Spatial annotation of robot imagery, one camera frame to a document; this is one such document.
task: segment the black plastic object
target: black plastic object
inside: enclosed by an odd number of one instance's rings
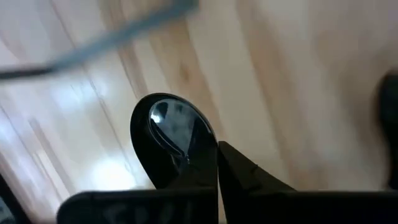
[[[212,188],[85,192],[62,204],[58,224],[216,223]]]
[[[131,139],[157,190],[75,195],[60,207],[59,224],[218,222],[218,144],[192,104],[170,94],[143,98]]]
[[[381,89],[382,106],[394,102],[384,101],[387,90]],[[394,138],[395,110],[380,117]],[[229,224],[398,222],[397,193],[298,192],[227,142],[217,144],[206,118],[174,95],[137,104],[131,139],[158,190],[78,194],[61,206],[58,223],[217,223],[217,169]]]
[[[170,94],[143,98],[132,114],[130,132],[137,157],[157,189],[181,187],[181,181],[217,187],[215,135],[188,101]],[[177,178],[181,175],[191,178]]]
[[[376,106],[389,147],[389,186],[398,190],[398,72],[389,72],[380,84]]]

